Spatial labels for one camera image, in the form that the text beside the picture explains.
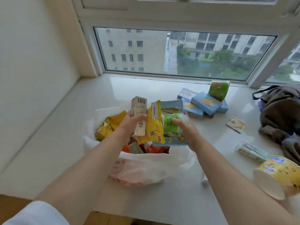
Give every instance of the white plastic bag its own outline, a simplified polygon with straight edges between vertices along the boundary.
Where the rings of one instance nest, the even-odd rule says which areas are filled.
[[[130,105],[97,109],[95,116],[86,122],[84,152],[88,153],[99,144],[95,131],[108,116],[129,110]],[[195,157],[187,147],[171,147],[169,154],[130,154],[121,152],[110,178],[124,185],[141,186],[163,181],[168,177],[187,171],[194,164]]]

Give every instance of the light blue box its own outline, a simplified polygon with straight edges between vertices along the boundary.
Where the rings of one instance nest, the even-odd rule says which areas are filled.
[[[229,109],[227,102],[223,100],[223,105],[217,110],[218,112],[226,113]]]
[[[187,88],[182,88],[181,91],[179,92],[177,98],[182,99],[182,98],[186,98],[186,99],[192,99],[195,95],[197,95],[198,92],[194,92],[190,89]]]
[[[191,102],[199,107],[201,110],[205,111],[209,115],[214,114],[219,107],[223,105],[222,102],[218,101],[217,99],[209,96],[204,91],[200,92],[199,94],[195,95]]]
[[[173,101],[161,101],[160,102],[160,108],[177,108],[181,110],[181,113],[183,113],[183,102],[182,100],[173,100]],[[159,142],[153,141],[152,145],[155,147],[164,147],[164,146],[186,146],[188,144],[187,140],[185,139],[183,133],[181,133],[182,137],[184,138],[183,142],[180,142],[178,138],[171,138],[171,137],[165,137],[166,143],[161,144]]]
[[[190,99],[182,98],[181,100],[183,102],[183,109],[189,114],[189,116],[198,118],[203,117],[204,111],[194,105]]]

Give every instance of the cloth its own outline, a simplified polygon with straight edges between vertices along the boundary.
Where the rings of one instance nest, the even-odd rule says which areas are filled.
[[[50,204],[34,201],[3,225],[69,225],[68,221]]]
[[[260,134],[281,145],[286,158],[300,165],[300,85],[271,86],[260,97]]]

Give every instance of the person's left arm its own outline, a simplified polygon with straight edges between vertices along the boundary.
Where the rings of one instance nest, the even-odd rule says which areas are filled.
[[[83,224],[122,147],[129,142],[137,123],[146,118],[147,115],[143,114],[130,117],[128,112],[113,133],[68,168],[34,200],[51,204],[71,225]]]

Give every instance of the black strap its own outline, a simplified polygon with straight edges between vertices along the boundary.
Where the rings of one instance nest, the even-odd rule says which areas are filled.
[[[265,92],[265,91],[269,91],[269,90],[272,90],[272,89],[277,88],[277,87],[279,87],[279,85],[272,85],[272,86],[268,87],[267,89],[259,90],[259,91],[257,91],[257,92],[254,92],[254,93],[252,94],[252,98],[253,98],[253,100],[258,100],[259,97],[258,97],[258,98],[255,97],[255,96],[254,96],[255,94],[258,94],[258,93],[261,93],[261,92]]]

